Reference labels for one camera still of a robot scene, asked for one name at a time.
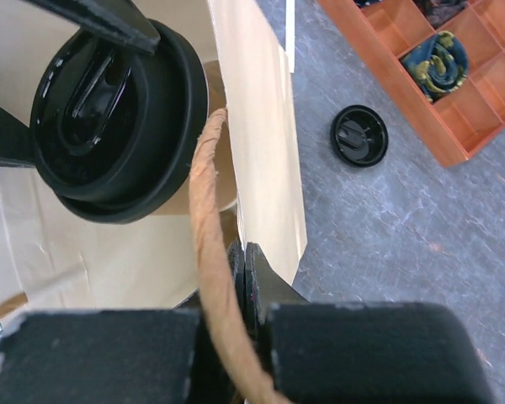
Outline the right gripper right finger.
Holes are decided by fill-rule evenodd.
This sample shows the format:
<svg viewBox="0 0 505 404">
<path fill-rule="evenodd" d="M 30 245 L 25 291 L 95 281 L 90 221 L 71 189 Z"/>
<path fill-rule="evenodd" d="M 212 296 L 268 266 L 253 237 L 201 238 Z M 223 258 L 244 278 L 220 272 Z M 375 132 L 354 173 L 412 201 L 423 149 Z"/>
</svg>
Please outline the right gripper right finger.
<svg viewBox="0 0 505 404">
<path fill-rule="evenodd" d="M 277 392 L 295 403 L 489 403 L 464 324 L 435 303 L 311 303 L 244 253 L 243 315 Z"/>
</svg>

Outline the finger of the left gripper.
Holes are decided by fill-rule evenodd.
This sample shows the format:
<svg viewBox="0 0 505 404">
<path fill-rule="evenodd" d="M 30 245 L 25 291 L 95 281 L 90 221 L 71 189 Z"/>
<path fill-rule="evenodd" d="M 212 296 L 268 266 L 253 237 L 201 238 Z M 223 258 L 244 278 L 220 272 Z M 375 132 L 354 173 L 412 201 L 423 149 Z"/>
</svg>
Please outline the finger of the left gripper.
<svg viewBox="0 0 505 404">
<path fill-rule="evenodd" d="M 34 167 L 29 128 L 0 107 L 0 167 Z"/>
<path fill-rule="evenodd" d="M 29 3 L 136 53 L 153 55 L 161 40 L 156 28 L 129 0 L 29 0 Z"/>
</svg>

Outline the kraft paper bag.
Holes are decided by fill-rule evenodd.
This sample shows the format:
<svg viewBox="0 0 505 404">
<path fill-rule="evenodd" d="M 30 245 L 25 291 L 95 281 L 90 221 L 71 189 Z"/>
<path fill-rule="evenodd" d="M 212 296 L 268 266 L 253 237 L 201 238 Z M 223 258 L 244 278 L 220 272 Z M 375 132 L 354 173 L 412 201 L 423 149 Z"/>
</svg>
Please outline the kraft paper bag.
<svg viewBox="0 0 505 404">
<path fill-rule="evenodd" d="M 189 169 L 189 213 L 126 224 L 84 220 L 34 167 L 0 167 L 0 322 L 24 312 L 171 309 L 193 292 L 232 384 L 251 403 L 289 403 L 262 366 L 238 310 L 216 201 L 214 156 L 227 124 L 239 253 L 260 246 L 291 286 L 306 248 L 289 63 L 254 1 L 132 1 L 217 60 L 226 106 L 210 114 Z M 29 1 L 0 1 L 0 107 L 29 128 L 40 79 L 82 29 Z"/>
</svg>

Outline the black cup lid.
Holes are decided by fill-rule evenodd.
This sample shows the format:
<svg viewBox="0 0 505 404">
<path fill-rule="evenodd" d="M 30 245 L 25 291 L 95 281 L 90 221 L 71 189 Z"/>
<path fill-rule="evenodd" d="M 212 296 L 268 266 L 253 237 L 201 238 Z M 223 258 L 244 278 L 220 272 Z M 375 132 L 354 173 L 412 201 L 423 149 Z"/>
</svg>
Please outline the black cup lid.
<svg viewBox="0 0 505 404">
<path fill-rule="evenodd" d="M 138 221 L 164 205 L 189 174 L 209 112 L 205 70 L 193 46 L 161 22 L 143 56 L 76 32 L 37 87 L 30 132 L 35 166 L 61 204 L 84 220 Z"/>
<path fill-rule="evenodd" d="M 364 105 L 350 105 L 341 110 L 330 126 L 332 149 L 351 167 L 366 168 L 378 164 L 389 146 L 383 119 Z"/>
</svg>

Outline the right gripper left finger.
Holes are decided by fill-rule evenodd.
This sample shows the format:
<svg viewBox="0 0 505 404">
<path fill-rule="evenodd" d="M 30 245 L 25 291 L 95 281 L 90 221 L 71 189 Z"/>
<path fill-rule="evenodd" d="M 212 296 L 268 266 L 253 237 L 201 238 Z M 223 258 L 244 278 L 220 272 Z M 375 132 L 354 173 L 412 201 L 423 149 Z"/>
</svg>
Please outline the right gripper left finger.
<svg viewBox="0 0 505 404">
<path fill-rule="evenodd" d="M 0 338 L 0 403 L 240 403 L 193 292 L 171 309 L 24 312 Z"/>
</svg>

